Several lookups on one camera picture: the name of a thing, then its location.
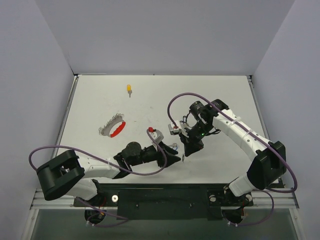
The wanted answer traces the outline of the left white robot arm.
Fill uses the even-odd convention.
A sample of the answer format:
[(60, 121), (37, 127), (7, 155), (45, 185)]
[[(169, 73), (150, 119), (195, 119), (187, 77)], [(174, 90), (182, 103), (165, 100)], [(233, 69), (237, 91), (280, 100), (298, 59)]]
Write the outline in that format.
[(97, 206), (103, 200), (97, 178), (122, 179), (132, 173), (133, 166), (155, 161), (162, 169), (181, 160), (178, 152), (163, 142), (148, 147), (130, 142), (113, 159), (115, 162), (80, 158), (73, 149), (52, 158), (36, 169), (45, 200), (52, 201), (69, 195)]

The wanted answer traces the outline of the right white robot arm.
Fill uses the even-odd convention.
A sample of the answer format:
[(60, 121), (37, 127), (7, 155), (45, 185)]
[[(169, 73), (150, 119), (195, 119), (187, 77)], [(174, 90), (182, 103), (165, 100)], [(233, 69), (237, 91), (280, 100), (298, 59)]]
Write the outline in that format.
[(202, 150), (202, 139), (211, 135), (212, 129), (216, 128), (238, 145), (251, 161), (247, 172), (225, 187), (223, 198), (226, 203), (234, 205), (252, 190), (266, 189), (287, 171), (279, 159), (286, 157), (285, 146), (279, 141), (273, 143), (251, 130), (220, 99), (207, 105), (196, 101), (189, 107), (189, 112), (196, 119), (196, 124), (192, 128), (182, 127), (179, 133), (186, 157)]

